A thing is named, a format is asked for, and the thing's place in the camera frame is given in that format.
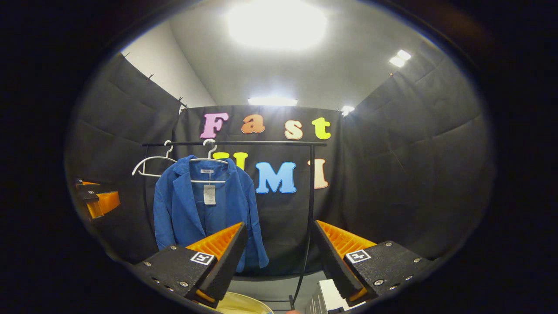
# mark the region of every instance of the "blue jacket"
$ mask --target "blue jacket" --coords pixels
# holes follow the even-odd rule
[[[259,228],[254,183],[250,176],[237,167],[231,158],[214,161],[195,161],[190,155],[170,166],[155,184],[153,217],[155,238],[159,250],[169,245],[188,246],[207,236],[244,221],[248,229],[248,242],[237,266],[265,267],[269,263]],[[204,203],[205,183],[190,180],[209,180],[202,169],[213,170],[215,205]]]

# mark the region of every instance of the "clothes rack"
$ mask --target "clothes rack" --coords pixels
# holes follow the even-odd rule
[[[304,277],[304,272],[306,270],[306,263],[308,261],[308,252],[310,250],[310,234],[312,222],[314,219],[314,148],[316,146],[327,146],[323,142],[304,142],[304,141],[215,141],[215,145],[278,145],[278,146],[307,146],[310,149],[310,195],[308,199],[308,222],[306,225],[306,247],[304,253],[304,259],[302,262],[299,282],[296,286],[296,291],[294,297],[289,296],[289,302],[291,303],[291,309],[294,309],[296,297],[299,295],[300,285],[302,284],[302,279]],[[152,144],[142,144],[147,150],[152,146],[202,146],[203,142],[165,142],[163,143],[152,143]]]

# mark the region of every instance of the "clothing label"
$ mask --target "clothing label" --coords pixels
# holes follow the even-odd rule
[[[204,185],[204,203],[206,205],[215,205],[215,186]]]

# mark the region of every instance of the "clothes hanger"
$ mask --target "clothes hanger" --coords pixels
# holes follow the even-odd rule
[[[205,144],[207,144],[207,143],[211,143],[211,146],[213,146],[213,148],[208,153],[208,157],[207,158],[193,158],[193,159],[190,159],[190,162],[208,160],[208,161],[216,161],[217,163],[229,164],[226,161],[211,158],[211,153],[213,153],[214,151],[217,150],[217,145],[215,145],[215,140],[213,140],[213,139],[206,139],[204,141],[203,145],[205,146]],[[191,182],[193,182],[193,183],[225,183],[226,181],[191,180]]]
[[[172,143],[172,141],[168,141],[168,140],[165,141],[165,146],[166,146],[168,143]],[[171,149],[169,149],[169,150],[167,151],[167,154],[165,155],[165,157],[163,157],[163,156],[152,156],[152,157],[147,157],[147,158],[143,159],[142,161],[140,161],[140,162],[136,165],[136,167],[135,167],[134,170],[132,171],[132,175],[135,175],[135,174],[136,174],[136,170],[140,167],[141,164],[143,164],[143,172],[141,172],[141,170],[138,171],[138,173],[139,173],[140,175],[145,175],[145,176],[147,176],[147,177],[158,177],[158,178],[161,177],[161,176],[158,175],[158,174],[149,174],[149,173],[145,173],[145,162],[148,161],[148,160],[150,160],[150,159],[158,159],[158,158],[159,158],[159,159],[166,159],[166,160],[170,160],[170,161],[176,162],[176,160],[170,159],[170,158],[169,158],[169,153],[172,152],[172,149],[173,149],[173,148],[174,148],[174,146],[171,146]]]

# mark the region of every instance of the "ceiling light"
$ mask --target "ceiling light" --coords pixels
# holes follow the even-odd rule
[[[304,49],[325,33],[326,18],[299,0],[255,0],[233,8],[230,34],[239,42],[266,49]]]
[[[389,60],[389,62],[391,62],[392,64],[398,66],[398,67],[402,67],[405,64],[405,61],[403,59],[400,59],[398,57],[393,57]]]
[[[346,117],[349,112],[353,111],[354,107],[351,106],[343,106],[343,108],[341,108],[341,112],[343,113],[343,116]]]
[[[410,55],[408,52],[404,51],[404,50],[400,50],[400,51],[397,53],[397,56],[398,56],[399,58],[405,60],[405,61],[411,58],[411,55]]]
[[[285,97],[253,97],[248,99],[248,104],[254,106],[296,106],[296,99]]]

